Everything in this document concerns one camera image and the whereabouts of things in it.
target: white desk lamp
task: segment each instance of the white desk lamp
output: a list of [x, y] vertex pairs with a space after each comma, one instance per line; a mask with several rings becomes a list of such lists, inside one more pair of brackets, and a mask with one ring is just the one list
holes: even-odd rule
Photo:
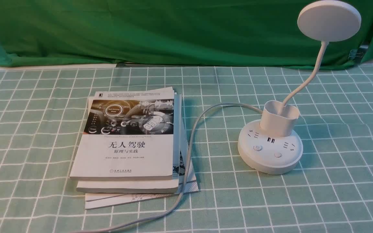
[[[346, 40], [358, 32], [361, 25], [361, 15], [353, 6], [347, 3], [336, 0], [322, 0], [303, 8], [299, 14], [297, 24], [303, 34], [322, 42], [312, 74], [303, 84], [290, 93], [283, 102], [268, 101], [262, 111], [262, 119], [246, 124], [238, 138], [238, 151], [243, 160], [250, 167], [267, 174], [283, 174], [291, 171], [302, 157], [303, 144], [299, 135], [293, 130], [300, 112], [296, 107], [286, 105], [286, 103], [315, 77], [329, 42]], [[244, 106], [261, 112], [260, 109], [243, 103], [220, 103], [207, 108], [197, 118], [192, 127], [188, 154], [185, 159], [185, 174], [188, 174], [189, 164], [191, 163], [191, 151], [198, 121], [203, 117], [204, 113], [221, 105]], [[187, 177], [184, 177], [183, 186], [187, 183]], [[79, 233], [108, 232], [132, 224], [162, 218], [178, 206], [182, 196], [183, 188], [173, 206], [156, 216], [140, 218], [126, 224], [99, 230], [82, 230]]]

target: gray cable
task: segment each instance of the gray cable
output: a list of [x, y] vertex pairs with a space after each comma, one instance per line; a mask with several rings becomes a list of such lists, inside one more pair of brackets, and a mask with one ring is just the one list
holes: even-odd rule
[[137, 223], [140, 223], [140, 222], [151, 221], [151, 220], [155, 220], [155, 219], [158, 219], [158, 218], [165, 217], [166, 215], [168, 215], [169, 213], [174, 211], [176, 209], [176, 207], [179, 205], [179, 203], [181, 202], [182, 196], [184, 196], [184, 188], [185, 188], [185, 184], [187, 183], [187, 179], [188, 179], [189, 164], [191, 163], [191, 152], [192, 152], [192, 144], [193, 144], [193, 141], [194, 141], [194, 133], [195, 133], [195, 128], [197, 127], [198, 121], [210, 109], [212, 109], [214, 107], [217, 107], [217, 106], [221, 106], [221, 105], [224, 105], [224, 106], [242, 106], [242, 107], [246, 107], [246, 108], [249, 108], [249, 109], [253, 109], [254, 111], [259, 112], [259, 113], [262, 112], [261, 109], [256, 108], [252, 105], [248, 105], [248, 104], [243, 104], [243, 103], [219, 103], [219, 104], [216, 104], [216, 105], [209, 106], [209, 108], [207, 108], [204, 112], [201, 113], [201, 115], [195, 121], [194, 126], [192, 127], [192, 130], [191, 130], [191, 137], [189, 139], [189, 146], [188, 146], [188, 155], [186, 157], [185, 176], [184, 176], [184, 181], [182, 182], [181, 191], [179, 193], [178, 199], [176, 199], [176, 202], [174, 203], [174, 205], [170, 209], [168, 209], [167, 211], [163, 212], [162, 214], [158, 214], [156, 216], [151, 216], [151, 217], [147, 217], [147, 218], [140, 218], [138, 220], [135, 220], [135, 221], [132, 221], [132, 222], [129, 222], [129, 223], [126, 223], [126, 224], [120, 224], [120, 225], [117, 225], [117, 226], [114, 226], [114, 227], [108, 227], [108, 228], [103, 228], [103, 229], [99, 229], [99, 230], [80, 230], [80, 231], [74, 231], [72, 233], [103, 233], [103, 232], [108, 232], [108, 231], [112, 231], [112, 230], [118, 230], [118, 229], [121, 229], [123, 227], [127, 227], [127, 226], [137, 224]]

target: white cable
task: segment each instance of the white cable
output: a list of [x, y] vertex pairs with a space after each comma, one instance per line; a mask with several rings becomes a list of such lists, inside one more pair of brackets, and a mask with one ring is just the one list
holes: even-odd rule
[[126, 223], [126, 224], [120, 224], [120, 225], [117, 225], [117, 226], [114, 226], [114, 227], [108, 227], [108, 228], [103, 228], [103, 229], [99, 229], [99, 230], [81, 230], [81, 231], [74, 231], [72, 233], [103, 233], [103, 232], [108, 232], [108, 231], [112, 231], [112, 230], [118, 230], [118, 229], [130, 226], [130, 225], [133, 225], [133, 224], [137, 224], [137, 223], [140, 223], [140, 222], [151, 221], [151, 220], [155, 220], [155, 219], [158, 219], [158, 218], [162, 218], [162, 217], [166, 216], [167, 214], [171, 213], [174, 209], [176, 209], [176, 207], [181, 202], [182, 196], [184, 196], [184, 188], [185, 188], [185, 184], [187, 183], [187, 179], [188, 179], [189, 164], [191, 163], [191, 152], [192, 152], [192, 144], [194, 142], [194, 133], [195, 133], [195, 128], [197, 127], [198, 121], [210, 109], [212, 109], [216, 106], [221, 106], [221, 105], [243, 106], [243, 107], [246, 107], [246, 108], [249, 108], [249, 109], [253, 109], [254, 111], [259, 112], [259, 113], [262, 112], [261, 109], [256, 108], [256, 107], [251, 106], [251, 105], [248, 105], [248, 104], [229, 103], [228, 102], [228, 103], [219, 103], [219, 104], [216, 104], [216, 105], [212, 105], [209, 108], [207, 108], [204, 112], [201, 113], [201, 115], [195, 121], [195, 124], [194, 124], [194, 126], [192, 127], [192, 130], [191, 130], [191, 137], [189, 139], [189, 146], [188, 146], [188, 155], [186, 157], [185, 176], [184, 176], [184, 181], [182, 182], [181, 191], [179, 193], [178, 199], [176, 199], [176, 202], [173, 204], [173, 206], [170, 209], [168, 209], [167, 211], [163, 212], [162, 214], [158, 214], [156, 216], [151, 216], [151, 217], [147, 217], [147, 218], [140, 218], [138, 220], [135, 220], [135, 221], [132, 221], [132, 222], [129, 222], [129, 223]]
[[299, 93], [303, 88], [305, 88], [312, 80], [315, 78], [317, 72], [319, 71], [320, 64], [322, 63], [323, 54], [326, 50], [327, 45], [329, 42], [322, 41], [322, 46], [320, 47], [319, 54], [317, 55], [315, 68], [313, 69], [312, 74], [309, 76], [309, 78], [306, 79], [299, 87], [297, 87], [294, 91], [292, 91], [281, 104], [281, 107], [278, 109], [277, 115], [281, 115], [281, 112], [283, 111], [284, 107], [286, 106], [286, 103], [291, 99], [295, 94]]

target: power button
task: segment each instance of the power button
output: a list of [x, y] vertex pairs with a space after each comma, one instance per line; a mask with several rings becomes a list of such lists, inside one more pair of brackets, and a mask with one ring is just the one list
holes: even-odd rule
[[263, 149], [263, 147], [261, 145], [256, 145], [256, 146], [253, 147], [253, 149], [255, 151], [261, 151]]

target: publisher logo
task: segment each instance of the publisher logo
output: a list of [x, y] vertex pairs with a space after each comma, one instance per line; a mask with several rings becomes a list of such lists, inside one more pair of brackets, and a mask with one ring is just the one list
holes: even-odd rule
[[110, 173], [132, 173], [132, 169], [110, 169]]

